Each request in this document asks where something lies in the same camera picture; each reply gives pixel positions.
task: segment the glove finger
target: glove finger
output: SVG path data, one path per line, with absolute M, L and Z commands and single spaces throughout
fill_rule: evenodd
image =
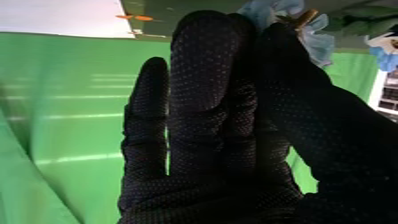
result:
M 225 92 L 241 37 L 227 16 L 191 13 L 179 22 L 170 55 L 170 175 L 214 173 Z
M 255 38 L 255 27 L 239 14 L 228 18 L 241 29 L 243 46 L 234 60 L 230 82 L 227 90 L 227 119 L 221 126 L 221 170 L 234 179 L 253 173 L 255 166 L 255 141 L 251 135 L 255 88 L 250 71 L 250 50 Z
M 257 176 L 269 186 L 282 186 L 294 190 L 299 197 L 299 188 L 285 162 L 291 144 L 260 109 L 255 111 L 253 135 Z
M 161 58 L 150 58 L 141 66 L 134 90 L 124 108 L 120 211 L 129 208 L 134 201 L 134 192 L 131 192 L 134 183 L 164 176 L 166 94 L 166 63 Z
M 266 34 L 259 51 L 280 44 L 275 34 Z M 285 39 L 283 46 L 298 49 L 296 38 Z M 395 124 L 358 97 L 331 85 L 305 55 L 294 52 L 289 61 L 282 58 L 273 57 L 266 65 L 257 62 L 255 84 L 259 107 L 319 181 L 317 193 L 305 195 L 294 208 L 301 223 L 394 223 L 388 204 L 398 179 Z

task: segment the green screen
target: green screen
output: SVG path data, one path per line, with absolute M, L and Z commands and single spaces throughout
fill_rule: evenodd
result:
M 0 34 L 0 223 L 116 222 L 122 107 L 140 65 L 168 54 L 168 43 Z M 374 58 L 335 53 L 326 72 L 367 100 Z M 287 160 L 312 192 L 294 152 Z

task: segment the green backdrop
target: green backdrop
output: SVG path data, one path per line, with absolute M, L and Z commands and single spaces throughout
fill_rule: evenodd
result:
M 166 43 L 0 34 L 0 223 L 115 223 L 122 106 L 152 56 Z M 374 58 L 335 53 L 326 71 L 365 100 Z M 294 152 L 287 160 L 312 192 Z

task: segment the black glove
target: black glove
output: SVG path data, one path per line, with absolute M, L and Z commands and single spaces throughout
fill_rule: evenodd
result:
M 292 220 L 301 195 L 283 164 L 283 140 L 267 145 L 259 141 L 269 149 L 260 154 L 266 164 L 255 164 L 255 93 L 250 70 L 244 72 L 251 38 L 253 27 L 241 16 L 196 12 L 182 19 L 173 34 L 170 77 L 159 58 L 141 67 L 124 112 L 118 223 Z M 275 130 L 260 121 L 255 134 L 266 133 L 275 135 Z
M 292 28 L 273 24 L 253 49 L 259 109 L 319 181 L 299 223 L 398 223 L 398 126 L 331 85 Z

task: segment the light blue fabric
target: light blue fabric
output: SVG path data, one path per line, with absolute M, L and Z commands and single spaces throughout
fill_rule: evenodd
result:
M 328 25 L 326 14 L 321 14 L 314 21 L 307 24 L 301 30 L 303 46 L 314 61 L 314 64 L 323 67 L 331 64 L 330 57 L 333 52 L 333 36 L 315 34 Z
M 259 32 L 276 22 L 276 15 L 294 15 L 301 12 L 303 0 L 251 0 L 237 10 L 237 13 L 250 19 Z M 308 51 L 314 64 L 321 67 L 330 64 L 333 52 L 333 37 L 317 35 L 328 25 L 328 17 L 321 15 L 301 30 L 303 46 Z
M 398 54 L 387 54 L 381 47 L 371 47 L 369 53 L 376 56 L 381 71 L 392 72 L 398 66 Z

